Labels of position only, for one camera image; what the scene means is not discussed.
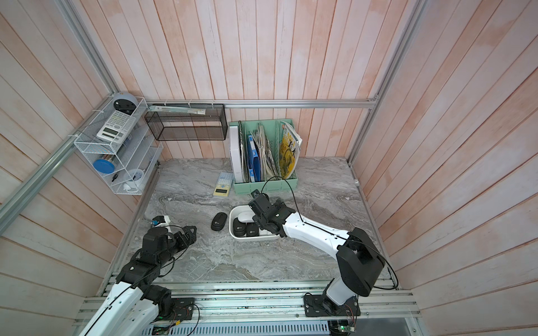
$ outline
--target wire mesh basket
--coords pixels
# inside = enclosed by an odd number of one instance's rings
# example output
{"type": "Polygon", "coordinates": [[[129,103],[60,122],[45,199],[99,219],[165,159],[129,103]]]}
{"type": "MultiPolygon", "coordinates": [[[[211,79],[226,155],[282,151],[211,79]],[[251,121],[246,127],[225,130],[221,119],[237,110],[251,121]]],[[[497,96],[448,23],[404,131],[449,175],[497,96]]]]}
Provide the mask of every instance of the wire mesh basket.
{"type": "Polygon", "coordinates": [[[115,111],[111,100],[84,128],[75,140],[82,155],[99,173],[115,194],[142,195],[147,180],[162,151],[162,144],[152,146],[153,136],[148,125],[137,126],[137,121],[147,110],[143,97],[137,97],[138,105],[129,116],[125,128],[129,129],[128,140],[123,143],[106,141],[97,137],[97,132],[115,111]],[[96,163],[105,163],[106,172],[96,163]]]}
{"type": "MultiPolygon", "coordinates": [[[[129,121],[125,125],[125,128],[129,129],[129,132],[136,125],[136,122],[142,114],[147,110],[147,103],[143,97],[136,97],[138,100],[138,106],[134,112],[129,116],[129,121]]],[[[78,138],[75,140],[75,146],[82,152],[88,154],[116,154],[121,147],[121,142],[103,140],[97,137],[98,131],[103,127],[107,119],[116,110],[111,100],[91,123],[81,132],[78,138]]]]}
{"type": "Polygon", "coordinates": [[[158,141],[224,140],[228,131],[222,104],[155,104],[205,109],[205,115],[168,111],[150,111],[145,119],[158,141]]]}

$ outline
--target blue folder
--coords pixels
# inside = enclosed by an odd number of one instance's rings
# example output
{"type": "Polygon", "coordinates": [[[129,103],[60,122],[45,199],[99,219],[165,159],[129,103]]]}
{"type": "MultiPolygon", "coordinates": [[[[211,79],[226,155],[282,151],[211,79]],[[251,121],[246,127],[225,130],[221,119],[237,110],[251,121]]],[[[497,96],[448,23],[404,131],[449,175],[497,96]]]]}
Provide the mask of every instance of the blue folder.
{"type": "Polygon", "coordinates": [[[261,181],[260,158],[258,156],[258,152],[256,151],[256,146],[254,144],[254,138],[250,134],[249,134],[248,144],[249,144],[250,168],[252,168],[252,170],[253,170],[255,181],[260,182],[261,181]]]}

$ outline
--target yellow calculator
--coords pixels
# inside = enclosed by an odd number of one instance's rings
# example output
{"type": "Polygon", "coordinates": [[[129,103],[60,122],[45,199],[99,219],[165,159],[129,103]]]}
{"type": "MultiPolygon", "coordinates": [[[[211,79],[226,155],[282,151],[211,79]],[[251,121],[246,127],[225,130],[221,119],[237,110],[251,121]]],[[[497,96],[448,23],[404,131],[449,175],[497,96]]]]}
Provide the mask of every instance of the yellow calculator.
{"type": "Polygon", "coordinates": [[[233,173],[222,172],[218,176],[217,185],[215,186],[214,196],[228,197],[232,188],[233,173]]]}

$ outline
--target white wire shelf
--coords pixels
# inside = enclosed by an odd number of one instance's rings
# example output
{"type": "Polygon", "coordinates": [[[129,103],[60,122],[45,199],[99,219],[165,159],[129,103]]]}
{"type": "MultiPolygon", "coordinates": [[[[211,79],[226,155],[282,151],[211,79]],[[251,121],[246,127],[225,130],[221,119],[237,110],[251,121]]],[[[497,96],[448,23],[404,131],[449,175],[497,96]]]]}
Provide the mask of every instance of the white wire shelf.
{"type": "MultiPolygon", "coordinates": [[[[136,97],[138,106],[133,114],[129,116],[129,121],[125,125],[128,133],[132,131],[136,122],[142,114],[147,110],[146,100],[143,97],[136,97]]],[[[107,119],[114,113],[115,108],[111,100],[91,123],[81,132],[75,140],[75,146],[84,154],[116,154],[121,147],[121,143],[115,141],[102,140],[97,137],[97,132],[103,127],[107,119]]]]}
{"type": "Polygon", "coordinates": [[[159,155],[161,155],[161,152],[162,152],[162,143],[159,143],[159,147],[149,147],[148,150],[146,151],[144,158],[140,162],[140,166],[138,168],[144,171],[144,176],[141,178],[141,183],[139,186],[137,186],[136,188],[131,188],[126,183],[120,183],[120,184],[115,184],[113,187],[111,187],[112,191],[115,194],[121,194],[121,195],[142,195],[142,192],[146,188],[148,179],[150,178],[151,172],[153,171],[153,167],[155,167],[155,164],[157,163],[157,160],[159,158],[159,155]]]}
{"type": "Polygon", "coordinates": [[[154,139],[147,124],[135,128],[137,121],[147,110],[146,100],[143,97],[137,97],[137,100],[138,106],[126,126],[129,129],[130,141],[125,142],[125,146],[96,136],[115,111],[113,101],[99,112],[75,140],[75,145],[92,166],[99,159],[109,161],[114,166],[110,169],[111,173],[97,172],[115,194],[142,195],[162,151],[160,142],[157,142],[156,147],[152,147],[154,139]]]}

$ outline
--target wooden wall panel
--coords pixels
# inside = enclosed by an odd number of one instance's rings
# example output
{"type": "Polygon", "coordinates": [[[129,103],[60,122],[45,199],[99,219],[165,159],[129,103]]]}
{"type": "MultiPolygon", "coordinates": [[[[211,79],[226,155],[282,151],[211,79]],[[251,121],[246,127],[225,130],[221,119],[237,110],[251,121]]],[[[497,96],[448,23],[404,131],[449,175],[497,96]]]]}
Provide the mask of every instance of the wooden wall panel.
{"type": "Polygon", "coordinates": [[[432,335],[533,334],[538,1],[424,15],[353,168],[432,335]]]}
{"type": "MultiPolygon", "coordinates": [[[[155,60],[152,51],[143,58],[155,60]]],[[[109,92],[52,0],[0,4],[0,92],[2,204],[109,92]]],[[[26,332],[67,334],[136,202],[114,195],[73,155],[0,238],[4,330],[28,320],[26,332]]]]}
{"type": "MultiPolygon", "coordinates": [[[[134,94],[362,99],[376,95],[416,1],[74,3],[114,78],[134,94]]],[[[362,109],[232,109],[229,121],[290,118],[303,156],[349,156],[362,115],[362,109]]],[[[221,141],[167,147],[172,158],[223,158],[228,151],[221,141]]]]}

